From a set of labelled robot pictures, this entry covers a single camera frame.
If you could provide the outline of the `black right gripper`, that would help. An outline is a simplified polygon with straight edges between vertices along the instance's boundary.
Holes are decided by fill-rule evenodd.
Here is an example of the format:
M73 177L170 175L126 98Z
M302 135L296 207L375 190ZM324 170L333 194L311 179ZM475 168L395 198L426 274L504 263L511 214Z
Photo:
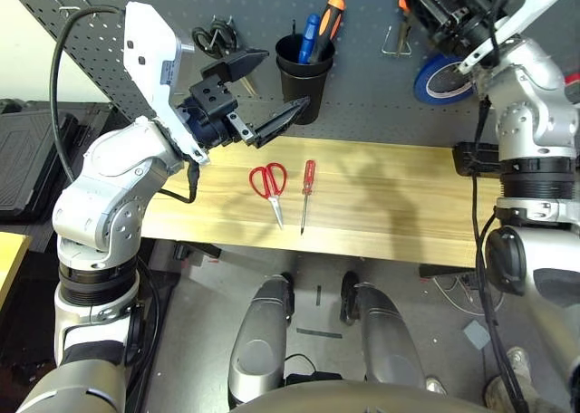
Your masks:
M495 0L405 0L409 12L430 32L443 54L467 57L489 38Z

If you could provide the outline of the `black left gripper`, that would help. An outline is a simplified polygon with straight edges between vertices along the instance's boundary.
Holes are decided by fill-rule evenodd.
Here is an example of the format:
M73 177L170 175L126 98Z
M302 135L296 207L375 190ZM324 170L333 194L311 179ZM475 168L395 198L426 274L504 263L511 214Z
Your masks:
M237 100L226 82L250 74L269 51L248 48L231 53L200 70L204 80L189 87L189 96L178 106L186 126L203 149L243 140L259 149L285 133L310 104L308 96L286 102L272 118L251 130L238 116Z

